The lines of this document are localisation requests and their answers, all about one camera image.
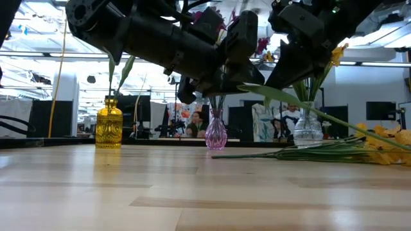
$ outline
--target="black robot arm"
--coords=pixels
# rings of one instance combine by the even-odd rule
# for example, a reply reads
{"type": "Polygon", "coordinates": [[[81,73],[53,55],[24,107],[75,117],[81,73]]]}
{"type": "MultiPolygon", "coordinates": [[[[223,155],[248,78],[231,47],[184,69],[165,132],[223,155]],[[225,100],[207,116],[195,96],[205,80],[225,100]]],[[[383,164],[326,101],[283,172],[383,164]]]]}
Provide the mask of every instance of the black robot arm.
{"type": "Polygon", "coordinates": [[[282,89],[299,80],[317,77],[331,60],[332,51],[383,0],[275,0],[269,23],[276,32],[287,33],[281,43],[280,59],[265,85],[282,89]]]}
{"type": "Polygon", "coordinates": [[[195,100],[194,91],[211,96],[240,92],[236,86],[244,82],[264,84],[263,75],[249,60],[257,46],[255,13],[242,12],[217,45],[223,19],[214,10],[207,8],[192,23],[190,14],[177,12],[172,3],[70,0],[66,13],[73,35],[110,53],[115,62],[126,52],[164,67],[167,75],[180,73],[179,98],[185,103],[195,100]],[[182,26],[163,18],[170,15],[178,17],[182,26]]]}
{"type": "MultiPolygon", "coordinates": [[[[0,45],[21,0],[0,1],[0,45]]],[[[265,79],[249,56],[256,50],[258,17],[244,11],[216,44],[223,19],[208,8],[194,22],[190,6],[176,9],[177,0],[70,0],[69,28],[78,37],[109,53],[118,63],[123,52],[164,67],[165,74],[180,73],[178,96],[184,103],[203,96],[239,92],[243,83],[264,84],[265,79]],[[163,17],[174,17],[168,21],[163,17]],[[180,21],[178,27],[173,22],[180,21]]],[[[206,3],[198,0],[192,6],[206,3]]],[[[323,73],[331,52],[383,0],[274,0],[269,23],[287,33],[280,59],[266,85],[282,89],[323,73]]]]}

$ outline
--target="ceiling light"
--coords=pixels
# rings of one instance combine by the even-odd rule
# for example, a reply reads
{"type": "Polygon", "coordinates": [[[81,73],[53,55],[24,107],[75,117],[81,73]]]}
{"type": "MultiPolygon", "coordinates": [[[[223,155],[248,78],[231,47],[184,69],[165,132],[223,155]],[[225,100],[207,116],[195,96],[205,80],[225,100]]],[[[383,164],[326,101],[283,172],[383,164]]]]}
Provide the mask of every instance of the ceiling light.
{"type": "Polygon", "coordinates": [[[0,56],[43,56],[39,52],[0,51],[0,56]]]}
{"type": "Polygon", "coordinates": [[[346,62],[346,61],[341,61],[340,65],[355,65],[356,62],[346,62]]]}
{"type": "Polygon", "coordinates": [[[361,66],[366,67],[404,67],[410,68],[411,64],[409,63],[392,63],[392,62],[363,62],[361,66]]]}
{"type": "MultiPolygon", "coordinates": [[[[50,53],[52,57],[61,57],[62,53],[50,53]]],[[[106,54],[81,54],[81,53],[65,53],[64,57],[66,58],[108,58],[106,54]]]]}

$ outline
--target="desk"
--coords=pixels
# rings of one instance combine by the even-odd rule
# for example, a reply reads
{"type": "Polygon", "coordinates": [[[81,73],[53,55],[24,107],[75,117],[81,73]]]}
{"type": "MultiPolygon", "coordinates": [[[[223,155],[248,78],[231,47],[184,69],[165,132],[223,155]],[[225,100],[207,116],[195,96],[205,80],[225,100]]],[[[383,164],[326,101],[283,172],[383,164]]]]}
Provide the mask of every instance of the desk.
{"type": "MultiPolygon", "coordinates": [[[[167,137],[158,138],[158,141],[205,141],[205,138],[167,137]]],[[[239,142],[240,139],[227,139],[227,142],[239,142]]]]}
{"type": "Polygon", "coordinates": [[[411,168],[212,160],[267,149],[0,150],[1,230],[411,230],[411,168]]]}
{"type": "Polygon", "coordinates": [[[79,138],[89,138],[90,136],[92,136],[91,133],[77,133],[77,137],[79,138]]]}

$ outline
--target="woman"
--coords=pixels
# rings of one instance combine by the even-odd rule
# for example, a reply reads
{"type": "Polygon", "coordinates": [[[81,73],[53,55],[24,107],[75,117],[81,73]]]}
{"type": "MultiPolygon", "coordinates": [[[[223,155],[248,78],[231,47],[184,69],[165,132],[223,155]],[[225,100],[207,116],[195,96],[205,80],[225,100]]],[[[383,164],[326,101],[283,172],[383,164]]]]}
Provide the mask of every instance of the woman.
{"type": "Polygon", "coordinates": [[[186,134],[188,137],[204,138],[207,127],[208,124],[204,122],[203,113],[196,111],[192,115],[191,123],[187,125],[186,134]]]}

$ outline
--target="clear glass vase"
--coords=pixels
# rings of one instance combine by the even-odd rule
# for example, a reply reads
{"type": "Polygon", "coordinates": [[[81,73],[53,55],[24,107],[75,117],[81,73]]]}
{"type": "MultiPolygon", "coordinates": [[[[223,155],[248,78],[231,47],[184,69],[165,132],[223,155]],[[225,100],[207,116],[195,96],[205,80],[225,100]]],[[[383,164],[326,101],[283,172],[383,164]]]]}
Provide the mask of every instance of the clear glass vase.
{"type": "MultiPolygon", "coordinates": [[[[314,108],[314,102],[304,102],[314,108]]],[[[298,148],[309,148],[322,144],[321,123],[317,115],[309,110],[300,109],[300,119],[294,128],[294,143],[298,148]]]]}
{"type": "Polygon", "coordinates": [[[105,108],[97,112],[96,148],[121,148],[123,113],[116,99],[106,99],[105,108]]]}
{"type": "Polygon", "coordinates": [[[210,109],[213,119],[205,132],[205,143],[209,150],[223,150],[227,143],[227,130],[222,121],[222,109],[210,109]]]}

